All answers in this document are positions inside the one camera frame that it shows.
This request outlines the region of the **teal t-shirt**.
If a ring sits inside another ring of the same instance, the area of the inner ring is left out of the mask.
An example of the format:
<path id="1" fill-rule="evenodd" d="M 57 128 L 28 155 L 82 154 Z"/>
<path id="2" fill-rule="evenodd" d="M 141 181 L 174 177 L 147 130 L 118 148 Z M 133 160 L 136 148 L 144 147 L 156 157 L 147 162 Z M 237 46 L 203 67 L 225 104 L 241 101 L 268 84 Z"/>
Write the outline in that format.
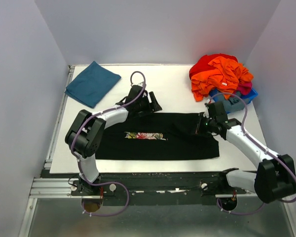
<path id="1" fill-rule="evenodd" d="M 65 94 L 89 108 L 94 108 L 120 79 L 120 75 L 93 61 L 69 83 Z"/>

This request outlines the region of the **black floral print t-shirt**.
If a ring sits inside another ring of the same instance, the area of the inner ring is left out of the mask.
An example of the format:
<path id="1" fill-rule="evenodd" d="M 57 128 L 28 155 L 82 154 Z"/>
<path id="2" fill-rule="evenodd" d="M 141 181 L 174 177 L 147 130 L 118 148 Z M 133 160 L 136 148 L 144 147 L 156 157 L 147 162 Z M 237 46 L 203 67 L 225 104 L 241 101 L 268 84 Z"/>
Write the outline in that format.
<path id="1" fill-rule="evenodd" d="M 198 113 L 152 113 L 105 129 L 96 159 L 199 160 L 219 157 L 219 143 L 196 133 Z"/>

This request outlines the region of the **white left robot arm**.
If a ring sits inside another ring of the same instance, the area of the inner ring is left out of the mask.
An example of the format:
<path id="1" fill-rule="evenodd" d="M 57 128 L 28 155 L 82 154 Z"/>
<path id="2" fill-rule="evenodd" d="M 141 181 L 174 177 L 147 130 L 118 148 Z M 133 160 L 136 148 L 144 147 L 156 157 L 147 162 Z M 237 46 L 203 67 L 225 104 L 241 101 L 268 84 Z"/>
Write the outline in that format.
<path id="1" fill-rule="evenodd" d="M 87 110 L 78 112 L 65 136 L 65 143 L 76 157 L 79 176 L 84 180 L 82 188 L 87 194 L 94 195 L 99 191 L 95 153 L 105 129 L 130 118 L 161 110 L 154 92 L 147 92 L 142 86 L 134 85 L 129 94 L 111 108 L 95 113 Z"/>

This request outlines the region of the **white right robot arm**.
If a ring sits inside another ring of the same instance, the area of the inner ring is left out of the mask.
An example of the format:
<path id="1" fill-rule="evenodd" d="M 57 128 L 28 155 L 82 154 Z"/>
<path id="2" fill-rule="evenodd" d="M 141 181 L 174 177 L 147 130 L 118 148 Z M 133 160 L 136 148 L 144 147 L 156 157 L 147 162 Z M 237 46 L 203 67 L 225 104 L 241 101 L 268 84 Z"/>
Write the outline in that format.
<path id="1" fill-rule="evenodd" d="M 279 200 L 289 202 L 286 198 L 295 195 L 296 171 L 294 160 L 289 155 L 280 155 L 269 149 L 244 127 L 244 122 L 228 118 L 222 102 L 209 102 L 206 110 L 200 113 L 196 132 L 203 136 L 217 134 L 233 144 L 256 167 L 256 173 L 230 169 L 225 177 L 217 181 L 220 192 L 227 194 L 234 188 L 241 188 L 255 193 L 264 203 Z"/>

